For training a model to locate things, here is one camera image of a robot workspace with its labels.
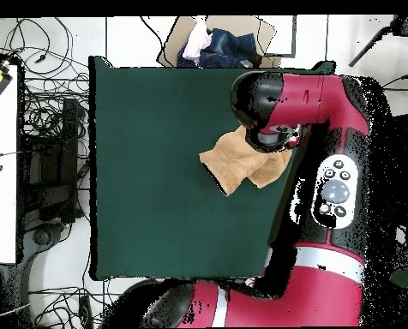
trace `cable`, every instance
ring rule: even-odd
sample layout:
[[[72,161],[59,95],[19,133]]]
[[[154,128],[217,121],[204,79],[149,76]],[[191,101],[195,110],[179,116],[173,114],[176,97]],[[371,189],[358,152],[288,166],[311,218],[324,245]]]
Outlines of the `cable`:
[[[165,61],[167,61],[171,67],[175,68],[175,66],[169,62],[166,58],[166,53],[165,53],[165,47],[163,46],[163,41],[161,40],[161,38],[159,37],[159,35],[145,22],[145,20],[143,19],[143,16],[140,17],[141,21],[143,21],[143,24],[146,25],[146,27],[157,37],[157,39],[159,40],[159,45],[161,47],[161,51],[163,52],[163,58],[165,59]]]
[[[77,199],[77,204],[79,205],[79,208],[81,209],[82,213],[84,214],[85,219],[88,221],[88,223],[90,223],[90,219],[87,217],[87,215],[85,214],[84,210],[81,207],[81,203],[79,202],[79,198]]]
[[[408,80],[408,75],[402,75],[402,76],[400,76],[400,77],[398,77],[398,78],[395,78],[394,80],[389,81],[389,82],[386,83],[384,86],[382,86],[382,88],[385,89],[385,87],[387,87],[388,85],[391,85],[391,84],[394,83],[395,81],[399,81],[399,80]]]
[[[328,45],[328,40],[329,40],[329,15],[327,15],[326,19],[326,49],[324,51],[324,60],[327,60],[327,45]]]
[[[52,324],[50,326],[45,326],[45,327],[54,327],[54,326],[60,326],[61,329],[65,329],[65,326],[67,324],[70,325],[71,329],[76,329],[75,326],[73,325],[72,319],[73,318],[78,318],[81,322],[81,325],[83,326],[84,323],[86,323],[86,321],[84,321],[84,319],[86,319],[86,315],[80,315],[79,313],[75,313],[73,312],[73,310],[71,309],[70,305],[69,305],[69,299],[71,297],[75,297],[76,295],[79,295],[81,291],[84,291],[84,293],[86,293],[87,295],[89,295],[94,301],[96,302],[100,302],[98,299],[96,299],[88,290],[83,289],[83,288],[76,288],[76,287],[68,287],[68,288],[62,288],[63,289],[76,289],[76,291],[72,292],[72,293],[61,293],[59,294],[59,296],[52,302],[50,303],[47,307],[45,307],[45,309],[43,310],[43,312],[41,312],[40,314],[38,314],[35,317],[34,320],[34,326],[38,327],[39,324],[41,323],[42,319],[44,318],[44,316],[46,316],[47,314],[51,314],[54,313],[56,315],[56,317],[59,320],[59,323],[56,324]],[[29,295],[31,294],[38,294],[42,291],[48,291],[48,290],[40,290],[40,291],[35,291],[35,292],[29,292]],[[63,302],[65,304],[66,307],[57,307],[58,303]],[[57,313],[57,311],[63,311],[64,313],[66,313],[67,315],[67,321],[63,321],[61,316]],[[93,317],[93,322],[96,320],[98,323],[100,321],[100,319],[96,318],[97,316],[99,316],[100,314],[96,314]]]
[[[0,317],[2,317],[2,316],[4,316],[4,315],[9,315],[9,314],[18,312],[19,310],[22,310],[22,309],[24,309],[24,308],[29,307],[30,304],[32,304],[32,303],[28,303],[28,304],[26,304],[26,305],[23,305],[22,307],[19,307],[19,308],[16,308],[16,309],[12,309],[12,310],[10,310],[10,311],[8,311],[8,312],[6,312],[6,313],[2,313],[2,314],[0,314]]]

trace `floor tile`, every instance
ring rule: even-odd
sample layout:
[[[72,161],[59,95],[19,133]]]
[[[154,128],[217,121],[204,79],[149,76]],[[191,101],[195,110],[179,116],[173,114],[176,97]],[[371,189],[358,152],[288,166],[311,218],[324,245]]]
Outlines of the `floor tile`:
[[[73,78],[79,72],[87,72],[87,61],[89,56],[105,55],[105,18],[59,18],[68,28],[67,33],[64,27],[55,18],[30,18],[37,22],[50,39],[50,51],[58,55],[65,56],[74,60],[71,67],[61,72],[61,69],[44,76],[58,75],[60,78]],[[0,45],[9,48],[12,38],[11,30],[16,25],[16,19],[0,20]],[[48,46],[47,36],[38,26],[30,21],[24,21],[21,29],[26,40],[25,46],[38,47],[46,49]],[[12,47],[23,46],[19,30],[16,31]],[[62,58],[47,55],[41,63],[35,63],[39,56],[45,54],[44,51],[27,49],[22,52],[22,57],[27,66],[35,72],[49,72],[59,67]],[[26,77],[38,77],[27,70]]]
[[[145,22],[164,43],[175,16],[147,16]],[[114,67],[162,67],[157,62],[160,52],[157,37],[138,16],[108,18],[107,58]]]

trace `white stripe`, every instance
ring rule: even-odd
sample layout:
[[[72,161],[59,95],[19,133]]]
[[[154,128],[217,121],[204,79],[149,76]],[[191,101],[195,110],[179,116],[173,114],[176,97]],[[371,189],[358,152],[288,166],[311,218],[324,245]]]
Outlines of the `white stripe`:
[[[360,285],[363,284],[364,265],[337,251],[311,247],[297,248],[295,266],[323,268],[328,272],[335,272],[351,278]]]
[[[212,328],[222,328],[225,326],[225,317],[227,315],[227,301],[225,299],[225,290],[218,287],[218,302],[216,303],[216,311]]]
[[[271,255],[273,254],[273,249],[269,248],[267,252],[267,259],[265,260],[265,267],[269,265],[269,261],[271,260]]]

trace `black cable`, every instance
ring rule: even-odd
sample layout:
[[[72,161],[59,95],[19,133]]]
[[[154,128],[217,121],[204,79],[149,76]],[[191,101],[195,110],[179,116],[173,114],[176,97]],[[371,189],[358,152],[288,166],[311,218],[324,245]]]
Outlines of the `black cable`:
[[[85,274],[87,273],[88,266],[90,264],[90,258],[91,258],[91,250],[88,253],[87,264],[85,265],[85,270],[84,270],[84,273],[82,274],[82,287],[83,287],[83,289],[85,289]]]
[[[399,80],[408,80],[408,75],[402,75],[402,76],[400,76],[400,77],[398,77],[398,78],[395,78],[394,80],[389,81],[389,82],[386,83],[384,86],[382,86],[382,88],[385,89],[385,87],[387,87],[388,85],[391,85],[391,84],[394,83],[395,81],[399,81]]]
[[[147,28],[157,37],[157,39],[159,40],[159,45],[160,45],[160,47],[161,47],[161,51],[163,52],[163,58],[165,59],[165,61],[167,61],[167,62],[171,65],[171,67],[175,68],[175,66],[174,66],[171,62],[169,62],[169,61],[166,59],[165,47],[163,46],[163,41],[161,40],[161,38],[159,37],[159,35],[145,22],[145,20],[143,19],[143,16],[141,16],[140,19],[141,19],[141,21],[143,21],[143,24],[145,24],[146,27],[147,27]]]
[[[403,92],[403,91],[406,91],[406,92],[408,92],[408,88],[384,88],[384,91],[401,91],[401,92]]]
[[[79,208],[81,209],[82,213],[84,214],[85,219],[88,221],[88,223],[90,223],[90,218],[87,217],[84,210],[82,209],[81,203],[79,202],[79,198],[77,199],[77,204],[79,205]]]
[[[73,322],[71,321],[74,317],[78,318],[81,322],[81,324],[83,325],[85,323],[84,319],[86,319],[86,315],[80,315],[79,313],[75,313],[72,311],[68,300],[70,299],[70,297],[72,296],[76,296],[78,294],[80,294],[81,291],[83,291],[84,293],[86,293],[87,295],[89,295],[94,301],[96,302],[100,302],[98,299],[96,299],[87,289],[84,288],[76,288],[76,287],[66,287],[66,288],[61,288],[61,289],[76,289],[76,291],[74,291],[73,293],[61,293],[59,294],[59,296],[52,302],[50,303],[47,307],[45,307],[45,309],[43,310],[43,312],[41,312],[40,314],[38,314],[35,317],[34,320],[34,326],[38,327],[40,322],[42,321],[42,319],[44,318],[44,316],[46,316],[47,314],[51,314],[54,313],[56,315],[56,317],[59,319],[59,323],[56,324],[52,324],[50,326],[46,326],[46,327],[53,327],[53,326],[61,326],[62,329],[65,329],[65,326],[69,323],[70,324],[70,328],[71,329],[75,329],[75,326],[73,325]],[[40,290],[40,291],[34,291],[34,292],[29,292],[29,295],[31,294],[38,294],[41,292],[46,292],[48,290]],[[57,307],[58,303],[64,302],[66,305],[65,307]],[[57,311],[64,311],[67,316],[68,316],[68,320],[66,322],[64,322],[61,318],[61,316],[57,313]],[[96,320],[98,323],[101,322],[100,319],[96,318],[97,316],[99,316],[100,314],[96,314],[93,317],[93,322]]]
[[[21,30],[21,24],[24,21],[30,21],[30,22],[32,22],[32,24],[36,25],[44,33],[44,35],[47,37],[47,49],[45,51],[45,54],[42,55],[36,63],[41,62],[42,60],[45,59],[45,57],[47,56],[47,54],[49,53],[49,50],[50,50],[50,37],[49,37],[49,34],[47,34],[47,32],[44,30],[44,28],[42,26],[40,26],[40,24],[38,24],[36,21],[33,21],[31,19],[23,18],[21,20],[18,20],[18,18],[16,18],[16,21],[17,21],[17,23],[16,23],[16,26],[15,26],[15,30],[14,30],[14,32],[12,32],[12,37],[10,38],[10,41],[9,41],[9,47],[11,49],[13,49],[12,42],[14,41],[14,37],[15,37],[15,34],[16,34],[16,29],[20,30],[20,35],[21,35],[21,38],[22,38],[22,46],[23,47],[26,46],[26,40],[24,39],[24,34],[23,34],[22,30]]]

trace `towel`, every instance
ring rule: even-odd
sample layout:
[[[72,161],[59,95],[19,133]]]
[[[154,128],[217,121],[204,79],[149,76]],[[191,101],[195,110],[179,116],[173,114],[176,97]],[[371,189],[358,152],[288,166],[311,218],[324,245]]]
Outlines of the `towel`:
[[[232,194],[248,178],[257,188],[275,182],[285,171],[291,150],[260,153],[245,140],[245,128],[222,135],[212,150],[200,154],[200,161],[221,191]]]

